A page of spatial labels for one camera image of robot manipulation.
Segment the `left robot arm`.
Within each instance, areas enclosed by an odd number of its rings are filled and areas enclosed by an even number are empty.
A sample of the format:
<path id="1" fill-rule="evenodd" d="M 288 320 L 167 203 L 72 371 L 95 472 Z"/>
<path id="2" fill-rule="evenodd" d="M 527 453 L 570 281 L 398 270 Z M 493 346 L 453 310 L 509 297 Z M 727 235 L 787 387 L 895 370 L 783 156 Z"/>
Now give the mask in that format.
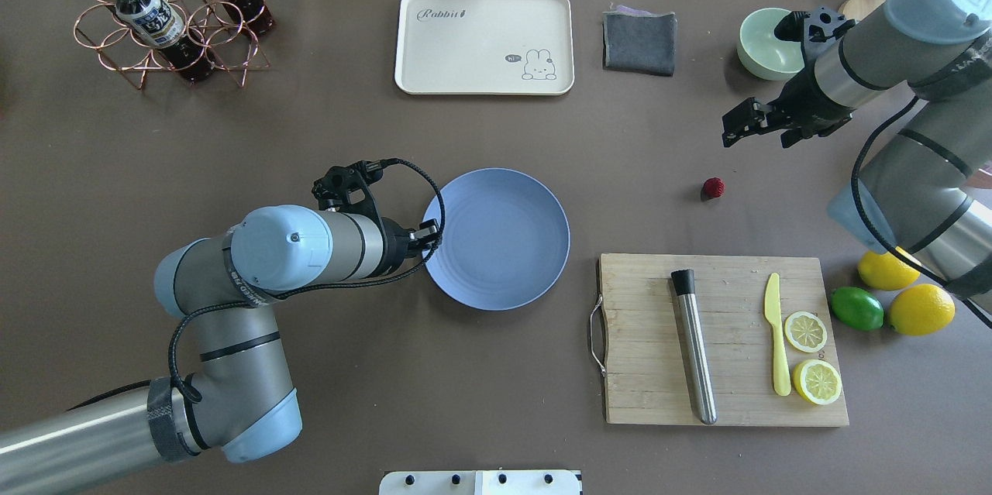
<path id="1" fill-rule="evenodd" d="M 169 375 L 4 434 L 2 492 L 72 493 L 211 448 L 232 462 L 284 448 L 300 435 L 301 413 L 275 304 L 393 282 L 404 259 L 433 251 L 443 230 L 442 219 L 408 229 L 279 205 L 171 253 L 153 277 L 160 304 L 178 318 Z"/>

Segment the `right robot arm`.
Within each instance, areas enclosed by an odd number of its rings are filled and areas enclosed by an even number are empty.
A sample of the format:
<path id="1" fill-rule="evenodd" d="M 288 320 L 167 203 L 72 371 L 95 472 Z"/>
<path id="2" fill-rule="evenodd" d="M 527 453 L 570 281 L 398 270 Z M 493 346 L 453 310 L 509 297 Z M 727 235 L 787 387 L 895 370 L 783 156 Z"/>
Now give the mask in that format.
<path id="1" fill-rule="evenodd" d="M 780 132 L 790 148 L 839 130 L 858 107 L 907 84 L 921 110 L 875 156 L 859 153 L 828 213 L 879 253 L 904 249 L 990 322 L 991 220 L 965 182 L 990 160 L 990 0 L 886 0 L 862 21 L 820 8 L 778 19 L 804 67 L 767 103 L 724 114 L 722 141 Z"/>

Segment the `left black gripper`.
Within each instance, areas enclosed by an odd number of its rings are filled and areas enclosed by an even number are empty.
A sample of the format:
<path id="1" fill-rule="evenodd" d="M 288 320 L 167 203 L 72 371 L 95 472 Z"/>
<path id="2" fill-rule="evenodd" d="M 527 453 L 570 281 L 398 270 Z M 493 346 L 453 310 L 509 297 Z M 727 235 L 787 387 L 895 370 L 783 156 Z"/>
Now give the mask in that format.
<path id="1" fill-rule="evenodd" d="M 435 218 L 422 222 L 418 229 L 403 228 L 389 218 L 382 218 L 381 224 L 383 254 L 378 265 L 379 275 L 396 272 L 406 259 L 439 247 L 442 241 L 443 226 Z"/>

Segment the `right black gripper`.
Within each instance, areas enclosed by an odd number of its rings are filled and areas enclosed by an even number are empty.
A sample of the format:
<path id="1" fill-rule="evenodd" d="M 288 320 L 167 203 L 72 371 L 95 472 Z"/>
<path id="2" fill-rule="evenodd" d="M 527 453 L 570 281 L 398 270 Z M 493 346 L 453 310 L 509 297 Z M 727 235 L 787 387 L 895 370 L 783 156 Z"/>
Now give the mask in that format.
<path id="1" fill-rule="evenodd" d="M 780 144 L 790 148 L 811 137 L 828 137 L 851 119 L 853 107 L 840 105 L 822 91 L 811 69 L 803 69 L 783 86 L 779 97 L 762 103 L 742 101 L 722 116 L 723 146 L 767 132 L 782 131 Z"/>

